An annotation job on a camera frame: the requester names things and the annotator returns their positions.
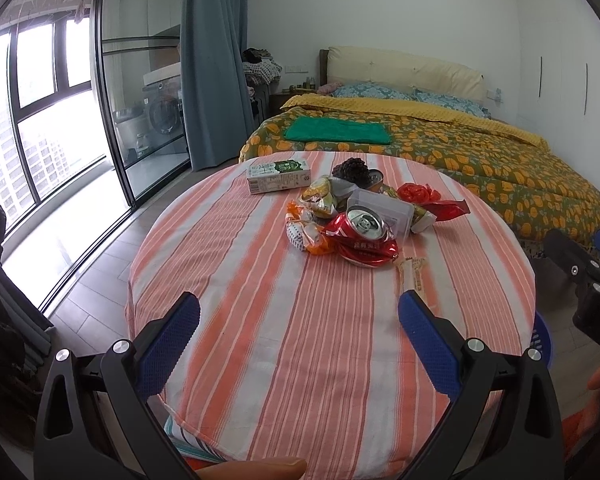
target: white wardrobe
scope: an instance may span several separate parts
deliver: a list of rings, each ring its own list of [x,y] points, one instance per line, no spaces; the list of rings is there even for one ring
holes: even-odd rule
[[[600,190],[600,20],[586,0],[517,0],[517,125]]]

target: bottle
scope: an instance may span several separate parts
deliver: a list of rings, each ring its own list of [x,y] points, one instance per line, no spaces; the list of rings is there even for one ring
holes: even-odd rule
[[[136,153],[138,154],[138,158],[146,155],[149,152],[149,141],[146,138],[145,133],[138,133],[136,135]]]

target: green towel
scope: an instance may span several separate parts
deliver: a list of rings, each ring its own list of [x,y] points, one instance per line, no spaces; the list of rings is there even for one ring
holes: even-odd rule
[[[378,123],[356,123],[329,117],[299,117],[286,131],[286,140],[390,144],[391,136]]]

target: can lid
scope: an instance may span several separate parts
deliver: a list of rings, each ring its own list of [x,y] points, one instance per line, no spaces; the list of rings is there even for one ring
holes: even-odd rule
[[[351,227],[368,240],[379,240],[386,234],[386,225],[382,218],[369,208],[355,205],[347,210]]]

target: striped tablecloth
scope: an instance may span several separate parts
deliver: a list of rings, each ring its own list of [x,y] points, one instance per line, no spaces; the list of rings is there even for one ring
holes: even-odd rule
[[[314,177],[350,156],[385,182],[430,184],[472,213],[411,235],[424,257],[427,303],[464,336],[521,354],[531,338],[534,275],[509,228],[447,176],[401,158],[362,153],[276,153],[192,187],[155,223],[132,264],[131,336],[188,290],[200,326],[162,400],[176,422],[228,459],[300,456],[308,479],[381,478],[424,444],[448,399],[436,394],[400,330],[394,266],[365,269],[292,248],[289,190],[249,195],[247,167],[304,157]]]

